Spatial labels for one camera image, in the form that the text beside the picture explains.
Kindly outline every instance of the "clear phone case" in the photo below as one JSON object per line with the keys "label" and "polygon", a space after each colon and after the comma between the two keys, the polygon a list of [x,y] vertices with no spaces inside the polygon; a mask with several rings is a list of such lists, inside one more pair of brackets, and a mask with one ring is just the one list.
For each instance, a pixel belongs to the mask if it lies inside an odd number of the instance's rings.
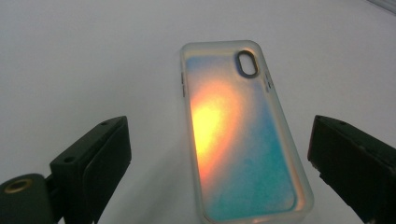
{"label": "clear phone case", "polygon": [[259,45],[191,43],[181,61],[203,221],[304,218],[313,194]]}

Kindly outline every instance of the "white backdrop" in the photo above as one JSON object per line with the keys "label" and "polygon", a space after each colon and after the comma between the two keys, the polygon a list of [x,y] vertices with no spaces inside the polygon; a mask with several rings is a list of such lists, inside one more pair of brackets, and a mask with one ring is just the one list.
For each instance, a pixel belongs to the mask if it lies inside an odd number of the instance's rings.
{"label": "white backdrop", "polygon": [[132,164],[101,223],[200,223],[179,50],[261,45],[315,195],[304,223],[361,223],[306,159],[316,114],[396,147],[396,17],[363,0],[2,1],[0,182],[49,175],[97,123],[126,115]]}

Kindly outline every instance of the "camera cutout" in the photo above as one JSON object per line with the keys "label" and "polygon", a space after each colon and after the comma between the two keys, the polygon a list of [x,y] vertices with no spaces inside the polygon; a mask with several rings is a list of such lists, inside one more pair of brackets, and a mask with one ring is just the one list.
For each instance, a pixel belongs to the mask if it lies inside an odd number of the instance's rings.
{"label": "camera cutout", "polygon": [[238,61],[239,70],[243,77],[252,78],[259,74],[256,60],[250,51],[240,51],[236,56],[236,60]]}

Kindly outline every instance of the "phone case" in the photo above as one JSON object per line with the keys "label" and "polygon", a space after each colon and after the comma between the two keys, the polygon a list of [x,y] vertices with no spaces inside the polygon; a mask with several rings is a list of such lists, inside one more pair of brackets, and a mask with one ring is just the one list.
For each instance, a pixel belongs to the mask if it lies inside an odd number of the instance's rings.
{"label": "phone case", "polygon": [[[246,73],[241,55],[253,71]],[[295,223],[313,206],[262,51],[252,41],[181,51],[196,191],[205,223]]]}

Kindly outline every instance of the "iridescent phone case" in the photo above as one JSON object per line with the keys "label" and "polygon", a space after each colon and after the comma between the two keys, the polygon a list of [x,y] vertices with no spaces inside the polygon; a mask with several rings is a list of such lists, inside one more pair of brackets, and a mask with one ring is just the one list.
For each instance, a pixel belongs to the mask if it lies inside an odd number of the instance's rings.
{"label": "iridescent phone case", "polygon": [[[251,73],[242,55],[252,60]],[[259,45],[192,43],[181,59],[203,221],[302,219],[313,195]]]}

